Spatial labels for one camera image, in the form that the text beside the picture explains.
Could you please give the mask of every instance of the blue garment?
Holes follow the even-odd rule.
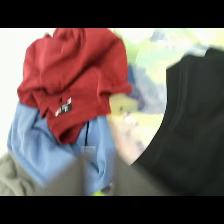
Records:
[[[18,103],[9,132],[8,148],[37,184],[44,187],[80,155],[86,130],[87,125],[75,144],[61,145],[51,134],[46,119],[41,118],[38,109]],[[91,153],[87,166],[87,194],[92,194],[112,181],[115,146],[105,116],[89,121],[87,142],[95,151]]]

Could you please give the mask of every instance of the black fabric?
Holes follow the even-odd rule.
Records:
[[[181,195],[224,195],[224,52],[184,56],[167,69],[167,107],[133,164]]]

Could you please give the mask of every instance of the gray fabric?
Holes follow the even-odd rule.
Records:
[[[0,158],[0,196],[27,196],[36,187],[10,153]]]

